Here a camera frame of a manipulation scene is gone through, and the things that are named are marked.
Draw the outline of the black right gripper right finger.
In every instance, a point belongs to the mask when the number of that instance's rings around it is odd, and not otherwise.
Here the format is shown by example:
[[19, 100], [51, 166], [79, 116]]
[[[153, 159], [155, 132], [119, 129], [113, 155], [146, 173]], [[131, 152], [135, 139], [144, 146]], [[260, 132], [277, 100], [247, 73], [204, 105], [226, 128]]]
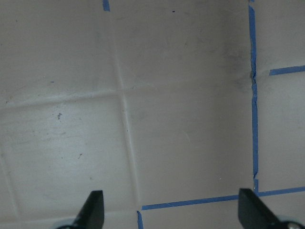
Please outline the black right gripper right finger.
[[244, 229], [303, 229], [305, 227], [296, 221], [280, 220], [248, 188], [239, 189], [238, 219]]

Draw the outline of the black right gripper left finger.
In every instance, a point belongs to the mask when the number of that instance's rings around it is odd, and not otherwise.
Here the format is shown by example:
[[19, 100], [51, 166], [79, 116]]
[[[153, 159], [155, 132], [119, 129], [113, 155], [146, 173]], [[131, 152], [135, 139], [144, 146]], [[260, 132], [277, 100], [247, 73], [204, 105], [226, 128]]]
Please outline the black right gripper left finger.
[[103, 191], [92, 191], [72, 223], [73, 229], [102, 229], [104, 225]]

